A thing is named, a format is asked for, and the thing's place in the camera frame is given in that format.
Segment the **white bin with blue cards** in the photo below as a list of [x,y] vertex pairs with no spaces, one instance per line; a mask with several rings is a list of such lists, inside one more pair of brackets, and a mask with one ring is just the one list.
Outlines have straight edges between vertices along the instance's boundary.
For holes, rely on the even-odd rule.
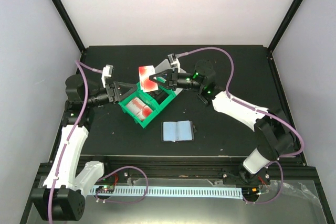
[[[155,72],[156,73],[159,73],[159,72],[162,72],[164,70],[167,70],[167,69],[171,69],[171,66],[170,66],[170,63],[169,63],[169,60],[168,59],[164,59],[160,64],[158,64],[156,67],[155,67]],[[181,88],[177,88],[174,93],[176,95],[179,95],[180,93],[182,92],[182,89]]]

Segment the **green bin with red cards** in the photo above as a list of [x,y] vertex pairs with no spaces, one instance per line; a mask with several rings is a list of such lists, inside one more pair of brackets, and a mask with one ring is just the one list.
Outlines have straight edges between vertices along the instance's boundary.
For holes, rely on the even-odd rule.
[[159,114],[158,103],[148,94],[136,91],[119,102],[122,111],[132,117],[139,126],[146,128]]

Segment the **black card holder wallet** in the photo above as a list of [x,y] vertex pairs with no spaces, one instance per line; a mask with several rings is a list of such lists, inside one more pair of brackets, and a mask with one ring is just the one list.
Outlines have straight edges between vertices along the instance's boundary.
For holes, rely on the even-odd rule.
[[162,142],[193,141],[197,129],[192,121],[163,122],[161,125]]

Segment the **green bin with black cards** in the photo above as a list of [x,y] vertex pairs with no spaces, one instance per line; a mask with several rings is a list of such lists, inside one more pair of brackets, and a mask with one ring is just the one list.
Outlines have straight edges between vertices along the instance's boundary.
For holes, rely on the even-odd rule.
[[169,103],[176,98],[176,93],[172,90],[158,89],[152,91],[149,95],[155,100],[157,104],[157,110],[162,111]]

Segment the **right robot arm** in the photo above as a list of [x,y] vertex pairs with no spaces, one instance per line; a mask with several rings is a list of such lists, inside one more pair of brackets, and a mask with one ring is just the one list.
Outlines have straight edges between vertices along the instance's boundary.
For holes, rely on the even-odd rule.
[[149,79],[170,90],[196,90],[198,97],[205,104],[211,104],[216,112],[230,116],[254,132],[257,145],[235,175],[242,183],[250,184],[262,168],[286,156],[287,149],[298,136],[283,110],[272,111],[229,94],[216,84],[215,75],[212,64],[208,60],[200,60],[193,73],[167,69],[151,74]]

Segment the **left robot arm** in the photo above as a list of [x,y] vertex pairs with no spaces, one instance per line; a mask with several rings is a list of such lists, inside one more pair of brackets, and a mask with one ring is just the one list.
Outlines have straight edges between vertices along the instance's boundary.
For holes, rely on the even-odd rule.
[[87,162],[77,173],[80,154],[93,123],[94,108],[122,102],[138,89],[136,84],[112,78],[102,86],[80,74],[68,77],[65,85],[67,101],[58,151],[43,184],[31,194],[41,219],[49,223],[80,220],[96,181],[106,182],[112,177],[112,167],[100,161]]

